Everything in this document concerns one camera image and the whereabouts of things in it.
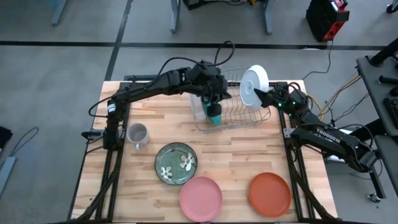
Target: flower pattern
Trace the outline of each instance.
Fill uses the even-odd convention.
[[[195,158],[192,156],[191,152],[188,153],[188,158],[185,155],[181,155],[181,160],[183,162],[180,163],[180,167],[185,168],[186,171],[190,171],[192,164],[195,163]]]
[[[164,179],[166,179],[166,180],[170,180],[169,177],[173,176],[173,173],[171,173],[172,167],[170,167],[170,166],[169,166],[169,167],[166,167],[166,168],[161,167],[161,169],[162,169],[162,172],[160,173],[161,176],[162,176]]]

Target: wire dish rack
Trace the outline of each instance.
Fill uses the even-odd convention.
[[[228,93],[232,98],[223,100],[221,104],[221,124],[215,125],[207,119],[197,119],[194,115],[196,127],[204,133],[212,133],[226,129],[244,128],[261,124],[271,117],[269,108],[253,111],[247,108],[239,95],[240,81],[250,67],[234,68],[221,72],[228,81]]]

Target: butcher block tabletop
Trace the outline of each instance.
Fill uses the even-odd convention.
[[[305,91],[303,81],[294,81]],[[114,94],[119,84],[104,82],[100,99]],[[191,222],[180,209],[182,185],[163,183],[154,170],[156,154],[171,142],[188,144],[197,155],[195,177],[209,177],[221,188],[223,206],[213,222],[297,221],[293,199],[287,213],[277,218],[256,213],[248,200],[249,183],[261,172],[281,176],[292,190],[278,111],[274,107],[270,109],[271,117],[255,127],[203,134],[195,126],[188,94],[158,95],[131,103],[128,126],[134,123],[146,125],[150,142],[141,152],[137,152],[128,140],[124,144],[113,221]],[[98,106],[97,114],[106,115],[106,101]],[[104,129],[105,126],[105,118],[95,118],[93,128]],[[101,141],[95,142],[88,146],[88,150],[101,145]],[[322,155],[305,147],[302,149],[310,188],[326,210],[336,217]],[[98,193],[105,157],[104,149],[86,155],[71,218],[82,214]],[[307,217],[305,197],[301,190],[299,192]],[[105,197],[103,217],[108,211],[109,194],[110,190]]]

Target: red power station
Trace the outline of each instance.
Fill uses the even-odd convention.
[[[312,34],[319,42],[333,40],[348,21],[346,0],[312,0],[306,18]]]

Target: white plate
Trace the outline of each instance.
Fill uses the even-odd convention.
[[[264,92],[269,89],[267,72],[260,65],[253,65],[244,73],[239,88],[243,104],[253,111],[261,108],[261,100],[254,92],[255,88]]]

